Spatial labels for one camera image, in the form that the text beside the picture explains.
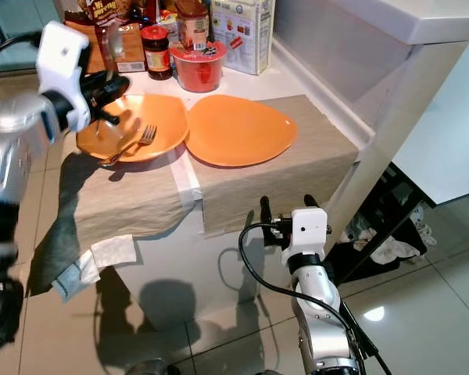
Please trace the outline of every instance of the white counter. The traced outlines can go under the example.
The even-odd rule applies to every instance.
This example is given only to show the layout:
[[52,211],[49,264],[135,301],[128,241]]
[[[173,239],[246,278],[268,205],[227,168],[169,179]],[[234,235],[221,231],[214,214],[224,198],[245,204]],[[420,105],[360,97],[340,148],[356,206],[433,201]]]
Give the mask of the white counter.
[[174,96],[182,100],[187,110],[191,109],[198,100],[211,95],[230,95],[253,101],[306,95],[360,151],[366,147],[374,134],[350,108],[310,74],[277,40],[273,40],[270,67],[259,76],[224,67],[220,86],[214,91],[203,94],[184,90],[175,78],[153,80],[147,72],[124,75],[131,80],[127,94]]
[[469,41],[469,0],[331,0],[408,44]]

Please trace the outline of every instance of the orange plate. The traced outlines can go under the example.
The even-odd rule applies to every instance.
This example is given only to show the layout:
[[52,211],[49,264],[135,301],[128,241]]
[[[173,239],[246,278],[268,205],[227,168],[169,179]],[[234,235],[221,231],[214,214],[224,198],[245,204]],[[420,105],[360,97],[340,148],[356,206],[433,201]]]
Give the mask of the orange plate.
[[[179,98],[163,95],[126,95],[108,104],[104,110],[120,117],[120,124],[114,129],[101,121],[99,138],[95,135],[97,121],[77,134],[80,150],[105,159],[122,149],[132,140],[138,140],[147,125],[156,125],[153,143],[146,146],[135,145],[120,158],[121,162],[141,162],[175,148],[188,133],[186,108]],[[141,127],[133,137],[121,134],[128,132],[135,119],[141,119]]]
[[189,111],[188,150],[217,166],[250,166],[280,155],[297,126],[266,105],[226,95],[200,100]]

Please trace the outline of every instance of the black cable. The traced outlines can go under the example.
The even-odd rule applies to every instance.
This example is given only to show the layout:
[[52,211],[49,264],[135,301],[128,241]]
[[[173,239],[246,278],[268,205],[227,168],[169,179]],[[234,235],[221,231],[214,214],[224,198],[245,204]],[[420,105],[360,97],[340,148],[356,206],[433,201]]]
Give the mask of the black cable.
[[377,353],[374,354],[375,359],[377,360],[378,364],[381,365],[382,369],[386,373],[386,375],[392,375],[391,370],[388,368],[388,365],[385,364],[384,360],[382,359],[381,355]]
[[[240,236],[238,237],[238,250],[240,251],[240,256],[242,257],[242,260],[243,260],[243,263],[245,264],[245,267],[247,267],[247,270],[250,272],[250,274],[253,276],[254,279],[256,279],[260,284],[262,284],[264,287],[266,287],[267,289],[270,289],[272,291],[276,291],[277,293],[281,293],[283,295],[289,295],[291,297],[294,297],[294,298],[301,298],[305,301],[308,301],[308,302],[312,302],[312,303],[315,303],[317,304],[318,306],[320,306],[322,309],[325,309],[326,311],[328,311],[331,315],[333,315],[345,328],[345,330],[348,332],[348,334],[350,334],[352,337],[355,338],[355,345],[358,345],[358,341],[356,340],[356,337],[355,337],[355,334],[354,334],[354,330],[351,328],[351,326],[344,320],[344,318],[342,318],[342,316],[336,312],[332,307],[330,307],[329,305],[327,305],[326,303],[316,299],[316,298],[313,298],[311,297],[310,295],[305,295],[303,293],[298,293],[297,291],[292,291],[292,290],[289,290],[289,289],[285,289],[285,288],[282,288],[282,287],[277,287],[276,285],[273,285],[273,284],[270,284],[268,283],[267,281],[265,281],[258,273],[257,271],[255,271],[252,267],[252,264],[250,264],[250,261],[249,259],[247,258],[247,255],[245,254],[245,250],[243,249],[243,239],[244,237],[246,236],[246,234],[248,232],[250,232],[252,229],[255,229],[255,228],[262,228],[262,227],[269,227],[269,228],[273,228],[274,226],[271,225],[271,224],[268,224],[268,223],[255,223],[255,224],[251,224],[247,227],[245,227],[242,232],[240,233]],[[363,364],[363,358],[361,357],[361,354],[359,353],[359,350],[355,351],[357,353],[355,353],[356,356],[359,356],[359,358],[357,359],[358,360],[358,363],[359,363],[359,371],[360,371],[360,375],[361,374],[366,374],[365,372],[365,368],[364,368],[364,364]],[[392,375],[391,374],[391,371],[389,370],[389,368],[387,367],[387,365],[385,364],[384,360],[382,359],[382,357],[376,353],[375,354],[375,358],[377,359],[377,361],[379,362],[379,364],[381,365],[382,369],[385,371],[385,373],[387,375]]]
[[33,46],[38,47],[40,45],[40,39],[41,31],[34,31],[31,33],[21,34],[16,37],[11,37],[10,39],[7,39],[0,44],[0,52],[10,47],[11,45],[14,45],[15,43],[22,43],[25,41],[29,41]]

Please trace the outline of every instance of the jar label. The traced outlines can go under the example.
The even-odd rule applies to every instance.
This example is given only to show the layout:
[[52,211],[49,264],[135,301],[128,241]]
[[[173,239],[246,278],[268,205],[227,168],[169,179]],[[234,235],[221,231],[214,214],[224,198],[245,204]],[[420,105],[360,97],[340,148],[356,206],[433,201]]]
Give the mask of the jar label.
[[160,52],[146,51],[146,62],[149,70],[153,72],[164,72],[170,68],[169,50]]
[[178,19],[179,39],[189,51],[202,51],[206,48],[209,36],[209,17],[196,20]]

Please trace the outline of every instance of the red container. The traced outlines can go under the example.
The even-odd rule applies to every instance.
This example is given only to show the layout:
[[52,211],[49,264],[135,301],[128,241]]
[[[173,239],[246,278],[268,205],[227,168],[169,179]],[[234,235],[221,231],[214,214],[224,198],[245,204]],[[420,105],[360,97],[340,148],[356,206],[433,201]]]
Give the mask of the red container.
[[188,51],[181,43],[170,46],[179,76],[179,84],[188,91],[207,92],[219,87],[227,48],[219,41],[208,42],[206,50]]

